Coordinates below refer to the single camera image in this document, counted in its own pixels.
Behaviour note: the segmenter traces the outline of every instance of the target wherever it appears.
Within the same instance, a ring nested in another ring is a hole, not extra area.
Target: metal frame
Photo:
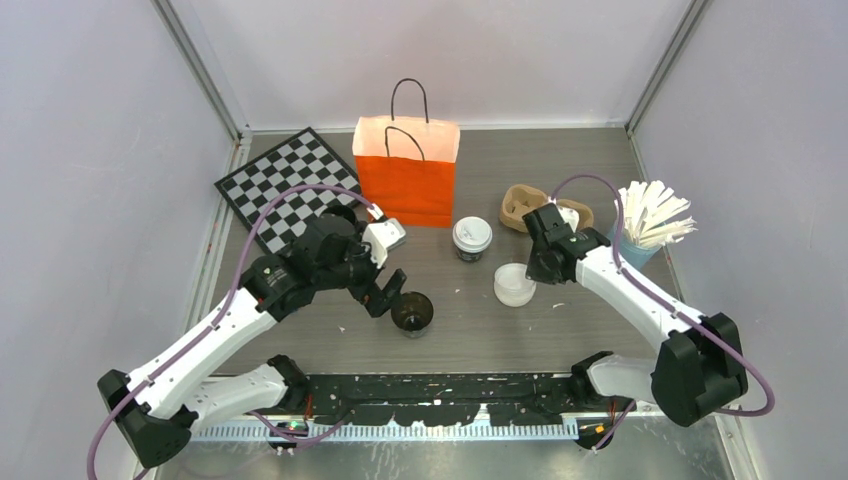
[[[227,104],[220,94],[220,89],[215,85],[215,81],[212,79],[212,75],[210,75],[206,65],[203,64],[203,60],[192,38],[189,36],[185,25],[180,20],[180,16],[177,14],[171,0],[151,0],[151,3],[159,12],[162,23],[165,24],[171,37],[174,39],[174,43],[183,55],[183,58],[185,58],[191,73],[197,79],[200,89],[203,90],[218,118],[221,119],[221,123],[224,124],[227,133],[229,133],[233,140],[239,140],[242,137],[241,131],[236,125],[236,121],[229,108],[227,108]]]
[[[692,32],[695,31],[695,28],[698,26],[704,11],[711,3],[712,0],[692,0],[691,3],[689,3],[689,8],[686,9],[683,19],[677,26],[677,30],[674,32],[674,35],[671,37],[671,43],[669,43],[668,48],[666,48],[660,62],[657,64],[657,68],[651,75],[651,79],[648,81],[648,85],[642,92],[642,96],[640,96],[639,101],[636,102],[636,108],[633,110],[633,114],[630,115],[630,120],[628,120],[625,125],[625,129],[627,130],[627,135],[629,137],[633,137],[633,133],[639,126],[639,122],[641,122],[642,118],[645,116],[645,112],[654,100],[654,97],[659,91],[660,86],[662,86],[663,81],[665,81],[668,72],[674,66],[674,63],[680,56],[680,52],[683,51],[683,48],[686,46]]]

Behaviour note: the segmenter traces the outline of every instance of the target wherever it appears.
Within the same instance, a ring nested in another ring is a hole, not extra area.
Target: coffee cup lid
[[[482,252],[492,243],[492,227],[480,217],[465,217],[453,227],[453,241],[468,253]]]

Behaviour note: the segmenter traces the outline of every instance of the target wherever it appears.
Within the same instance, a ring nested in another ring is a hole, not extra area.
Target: table
[[[355,167],[352,133],[322,137]],[[254,137],[251,158],[284,139]],[[564,178],[586,172],[619,186],[640,177],[623,129],[462,132],[454,220],[468,215],[486,219],[494,230],[492,245],[479,262],[468,264],[456,258],[450,229],[409,227],[406,244],[392,252],[389,270],[381,276],[385,282],[391,271],[403,268],[409,277],[404,291],[431,299],[436,313],[423,337],[403,337],[388,314],[370,318],[347,291],[322,292],[313,305],[247,344],[217,373],[241,374],[277,354],[294,358],[308,373],[567,372],[600,350],[650,357],[651,349],[636,329],[579,285],[539,285],[533,300],[521,308],[506,307],[494,296],[495,269],[508,262],[526,263],[531,244],[527,234],[498,221],[507,188],[523,183],[549,191]],[[561,196],[589,205],[602,233],[612,225],[613,201],[600,183],[578,180]],[[216,299],[226,293],[246,236],[247,230],[234,221]],[[259,254],[254,246],[250,259]],[[675,291],[662,252],[643,272]]]

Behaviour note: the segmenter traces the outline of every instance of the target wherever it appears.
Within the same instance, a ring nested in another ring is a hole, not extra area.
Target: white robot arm
[[[110,410],[147,384],[115,418],[141,464],[161,465],[193,433],[244,412],[302,407],[306,376],[282,355],[243,375],[202,383],[247,342],[312,303],[318,291],[345,288],[372,317],[383,315],[401,297],[406,275],[396,270],[382,289],[376,280],[405,236],[396,220],[368,224],[347,207],[327,209],[281,252],[260,257],[244,272],[219,323],[214,320],[225,301],[153,360],[128,374],[112,370],[101,377],[97,386]],[[167,370],[152,380],[165,362],[171,362]]]
[[[524,216],[533,249],[527,274],[533,280],[583,285],[612,305],[644,336],[656,359],[630,359],[601,352],[572,367],[572,393],[578,397],[621,396],[657,404],[673,422],[689,426],[747,392],[744,367],[696,329],[685,314],[741,353],[739,332],[724,314],[706,317],[671,297],[622,260],[616,265],[610,242],[588,228],[575,232],[556,205]],[[637,288],[635,280],[645,290]],[[661,308],[656,299],[674,307]]]

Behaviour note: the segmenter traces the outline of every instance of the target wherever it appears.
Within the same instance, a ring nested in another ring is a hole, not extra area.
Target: paper bag handle
[[[387,157],[391,157],[391,155],[389,154],[389,130],[397,130],[398,132],[400,132],[400,133],[402,133],[402,134],[406,135],[407,137],[409,137],[409,139],[410,139],[410,140],[412,140],[412,143],[414,143],[414,144],[415,144],[415,146],[416,146],[416,147],[418,147],[418,151],[419,151],[419,152],[421,152],[421,161],[426,161],[426,160],[424,160],[424,150],[422,150],[422,149],[421,149],[421,145],[419,145],[419,144],[418,144],[418,141],[417,141],[417,140],[415,140],[415,137],[413,137],[413,136],[412,136],[412,135],[410,135],[409,133],[404,132],[403,130],[401,130],[401,129],[397,128],[397,127],[393,127],[393,126],[391,126],[391,125],[389,125],[388,127],[386,127],[386,156],[387,156]]]
[[[403,82],[415,82],[416,84],[418,84],[419,87],[421,87],[421,93],[424,94],[424,120],[426,120],[427,123],[430,123],[430,112],[427,111],[427,92],[424,90],[424,86],[421,85],[421,82],[414,78],[404,78],[403,80],[399,81],[397,85],[395,85],[395,89],[392,90],[392,105],[390,107],[390,111],[392,113],[392,121],[395,121],[395,94],[397,93],[397,88]]]

